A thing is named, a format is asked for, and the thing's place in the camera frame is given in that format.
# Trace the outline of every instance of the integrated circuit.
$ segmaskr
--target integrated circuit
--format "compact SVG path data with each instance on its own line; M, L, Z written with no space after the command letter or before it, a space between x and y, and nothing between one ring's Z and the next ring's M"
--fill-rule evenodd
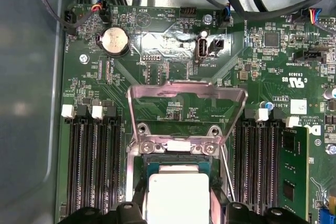
M282 135L282 146L288 151L295 151L295 136L287 131Z
M279 47L279 33L265 33L265 47Z
M294 190L295 190L295 186L292 185L291 183L287 182L287 181L283 181L282 184L282 192L283 195L289 199L290 201L294 201Z

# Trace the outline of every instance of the capacitor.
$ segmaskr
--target capacitor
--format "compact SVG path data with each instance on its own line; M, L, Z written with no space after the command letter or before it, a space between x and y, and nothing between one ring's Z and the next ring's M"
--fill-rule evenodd
M111 27L96 37L97 45L112 57L121 57L130 50L130 38L121 27Z
M272 102L266 102L266 101L263 101L260 103L260 108L262 109L267 109L268 111L271 111L274 109L274 104Z
M323 93L323 96L327 100L335 99L336 98L336 89L333 89L333 88L325 89L325 91Z

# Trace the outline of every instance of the connector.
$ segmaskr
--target connector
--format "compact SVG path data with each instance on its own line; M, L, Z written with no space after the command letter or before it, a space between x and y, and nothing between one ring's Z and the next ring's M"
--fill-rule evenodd
M319 210L319 224L334 224L335 215L329 213L328 209Z
M111 23L111 13L109 12L109 6L105 0L101 1L102 9L99 10L99 17L103 21L103 23Z
M181 7L180 18L196 18L196 7Z
M309 22L310 20L310 14L308 8L301 9L300 11L292 14L291 16L293 23L305 23Z
M230 24L231 6L227 5L223 10L217 11L217 25L220 28L226 28Z
M325 63L325 57L321 51L315 50L300 50L293 54L293 62L297 61L319 61Z
M205 38L199 38L195 47L195 62L203 61L208 55L208 42Z
M64 20L68 23L74 24L77 22L77 15L71 10L66 10L64 12ZM77 34L76 28L64 27L64 30L66 33L73 35L73 36Z
M214 39L209 46L209 53L219 52L224 49L224 40L223 39Z

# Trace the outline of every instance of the motherboard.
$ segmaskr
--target motherboard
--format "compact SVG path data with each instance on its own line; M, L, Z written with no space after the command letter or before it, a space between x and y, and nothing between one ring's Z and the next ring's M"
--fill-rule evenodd
M67 15L76 21L90 10L75 5ZM333 17L319 22L336 25ZM229 8L96 12L66 35L56 220L83 206L107 211L133 193L143 166L138 157L130 189L134 120L144 125L140 133L150 125L152 134L174 137L207 135L215 125L213 135L228 134L236 201L258 213L283 207L318 223L336 196L335 46L333 35L294 15L248 22ZM174 97L129 92L179 82L247 96L239 103L189 88ZM233 121L235 108L242 110ZM216 157L211 165L213 182L224 183Z

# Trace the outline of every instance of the screw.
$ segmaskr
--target screw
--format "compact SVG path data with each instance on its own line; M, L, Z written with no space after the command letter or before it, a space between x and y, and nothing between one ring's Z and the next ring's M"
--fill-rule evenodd
M126 205L124 205L124 208L125 209L130 209L130 208L132 208L132 205L131 204L126 204Z
M272 209L271 213L274 214L274 215L277 215L277 216L282 215L282 212L279 209Z
M213 154L215 152L215 146L213 144L208 144L206 145L205 150L208 154Z
M89 63L90 58L89 58L89 56L87 56L87 55L80 55L80 56L79 56L79 61L80 61L80 63L82 63L82 64L87 64L87 63Z
M238 203L233 203L232 205L234 208L237 208L237 209L242 209L242 205L241 204L238 204Z
M328 153L329 155L335 155L336 154L336 146L333 144L328 144L325 152Z
M212 23L212 16L210 14L206 14L203 16L203 23L205 25L210 25Z
M154 151L154 146L152 142L144 142L141 146L141 150L144 153L151 153Z
M95 213L92 210L88 210L88 211L85 212L85 215L94 215L94 214Z

